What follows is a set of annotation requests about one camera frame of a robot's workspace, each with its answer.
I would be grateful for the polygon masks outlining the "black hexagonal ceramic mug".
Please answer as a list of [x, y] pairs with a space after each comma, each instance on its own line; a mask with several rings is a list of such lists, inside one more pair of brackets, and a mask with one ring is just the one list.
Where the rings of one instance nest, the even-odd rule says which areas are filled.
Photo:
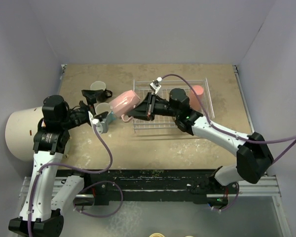
[[107, 85], [103, 81], [95, 81], [90, 85], [90, 89], [96, 91], [97, 102], [105, 102], [112, 98], [112, 91], [107, 89]]

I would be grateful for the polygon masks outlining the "pink cup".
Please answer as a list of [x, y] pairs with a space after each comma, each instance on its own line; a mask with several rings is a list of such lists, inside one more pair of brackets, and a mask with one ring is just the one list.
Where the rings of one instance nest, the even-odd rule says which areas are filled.
[[133, 90], [128, 90], [109, 102], [112, 112], [123, 122], [130, 122], [133, 117], [127, 113], [140, 103], [140, 97]]

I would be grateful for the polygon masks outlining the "light blue ceramic mug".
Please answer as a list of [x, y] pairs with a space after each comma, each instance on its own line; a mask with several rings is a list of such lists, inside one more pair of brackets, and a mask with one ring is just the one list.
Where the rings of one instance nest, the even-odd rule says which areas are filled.
[[95, 107], [95, 113], [97, 115], [102, 114], [104, 112], [108, 112], [108, 115], [107, 115], [108, 124], [112, 123], [115, 120], [115, 116], [109, 103], [100, 103]]

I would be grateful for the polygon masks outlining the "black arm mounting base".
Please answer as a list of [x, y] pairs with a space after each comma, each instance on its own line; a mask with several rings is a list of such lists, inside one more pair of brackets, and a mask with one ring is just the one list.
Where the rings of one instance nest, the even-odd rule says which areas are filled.
[[[148, 201], [148, 202], [192, 202], [194, 204], [211, 204], [226, 206], [228, 204], [228, 188], [239, 190], [236, 183], [219, 189], [211, 189], [208, 178], [214, 172], [212, 169], [111, 169], [102, 174], [83, 174], [73, 170], [58, 170], [57, 177], [71, 175], [84, 179], [84, 187], [94, 184], [94, 187], [82, 191], [79, 198], [94, 205], [108, 205], [111, 201]], [[139, 190], [143, 188], [169, 190], [188, 189], [183, 192], [124, 192], [122, 188]], [[207, 197], [206, 194], [221, 194], [223, 197]]]

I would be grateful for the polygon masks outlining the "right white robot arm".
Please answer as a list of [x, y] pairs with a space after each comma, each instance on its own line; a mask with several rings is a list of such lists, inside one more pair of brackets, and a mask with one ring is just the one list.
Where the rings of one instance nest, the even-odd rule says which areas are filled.
[[139, 105], [127, 112], [129, 117], [146, 121], [154, 120], [156, 115], [174, 117], [182, 132], [205, 138], [236, 157], [236, 164], [221, 166], [209, 176], [208, 185], [214, 193], [221, 193], [227, 185], [242, 180], [256, 184], [274, 161], [261, 134], [254, 132], [242, 141], [236, 131], [231, 130], [229, 135], [217, 131], [216, 123], [208, 122], [203, 114], [190, 107], [183, 89], [172, 89], [169, 100], [149, 92]]

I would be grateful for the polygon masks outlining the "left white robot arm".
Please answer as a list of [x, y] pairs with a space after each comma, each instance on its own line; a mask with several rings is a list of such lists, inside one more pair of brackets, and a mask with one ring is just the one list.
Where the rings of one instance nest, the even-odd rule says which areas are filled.
[[60, 95], [44, 99], [42, 119], [34, 135], [34, 164], [29, 191], [17, 218], [9, 221], [8, 229], [22, 237], [58, 237], [64, 225], [64, 214], [75, 196], [91, 190], [92, 182], [80, 175], [71, 175], [54, 196], [58, 167], [65, 155], [69, 130], [89, 124], [97, 136], [108, 131], [108, 112], [95, 113], [94, 97], [70, 108]]

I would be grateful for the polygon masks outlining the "salmon tall tumbler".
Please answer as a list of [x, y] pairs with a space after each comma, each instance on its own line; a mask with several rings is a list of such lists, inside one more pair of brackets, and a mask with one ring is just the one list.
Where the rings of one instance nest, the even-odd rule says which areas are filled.
[[189, 105], [192, 109], [199, 111], [201, 109], [199, 100], [202, 100], [204, 89], [200, 85], [194, 85], [188, 93]]

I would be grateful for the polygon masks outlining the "large cream cylindrical bucket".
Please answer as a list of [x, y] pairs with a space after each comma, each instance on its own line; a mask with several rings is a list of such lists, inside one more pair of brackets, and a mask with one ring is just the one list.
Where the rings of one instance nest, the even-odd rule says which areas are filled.
[[21, 161], [32, 161], [34, 136], [43, 118], [42, 107], [13, 112], [5, 127], [5, 141], [9, 151]]

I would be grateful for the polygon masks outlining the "right aluminium table rail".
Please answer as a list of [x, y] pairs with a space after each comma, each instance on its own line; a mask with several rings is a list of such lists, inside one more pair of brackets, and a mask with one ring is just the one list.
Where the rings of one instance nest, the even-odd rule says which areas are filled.
[[242, 103], [243, 103], [243, 106], [244, 106], [244, 109], [245, 109], [246, 118], [247, 118], [250, 130], [251, 130], [251, 132], [255, 132], [255, 128], [254, 128], [254, 125], [253, 125], [253, 122], [252, 122], [252, 118], [251, 118], [251, 115], [250, 115], [248, 104], [247, 104], [245, 94], [244, 94], [244, 91], [243, 91], [243, 87], [242, 87], [242, 84], [241, 84], [241, 81], [240, 81], [239, 69], [238, 69], [237, 65], [232, 65], [232, 68], [233, 68], [233, 72], [234, 72], [234, 75], [235, 75], [235, 78], [236, 78], [237, 86], [238, 86], [238, 89], [239, 89], [239, 92], [240, 92], [240, 96], [241, 96]]

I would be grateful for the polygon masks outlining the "aluminium front frame rail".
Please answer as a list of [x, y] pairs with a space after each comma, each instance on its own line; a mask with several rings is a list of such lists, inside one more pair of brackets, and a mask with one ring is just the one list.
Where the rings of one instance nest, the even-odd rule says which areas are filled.
[[[56, 177], [54, 181], [54, 187], [52, 191], [52, 197], [56, 196], [56, 194], [60, 191], [60, 189], [63, 187], [62, 181], [65, 180], [65, 177]], [[30, 185], [30, 177], [25, 177], [21, 191], [19, 194], [19, 197], [25, 197], [27, 196], [28, 190], [29, 190], [29, 185]], [[139, 190], [134, 190], [134, 189], [126, 189], [122, 188], [124, 192], [148, 192], [148, 193], [155, 193], [155, 192], [183, 192], [183, 191], [189, 191], [188, 189], [169, 189], [169, 190], [157, 190], [157, 189], [148, 189], [144, 190], [143, 188], [140, 188]], [[224, 190], [222, 191], [221, 194], [214, 194], [214, 193], [209, 193], [206, 194], [207, 197], [223, 197], [224, 195]], [[234, 197], [237, 193], [237, 190], [234, 189], [233, 187], [228, 188], [228, 197]], [[278, 187], [278, 182], [275, 177], [262, 177], [262, 179], [257, 183], [257, 184], [250, 184], [246, 181], [239, 181], [239, 196], [244, 196], [244, 197], [281, 197], [281, 192]]]

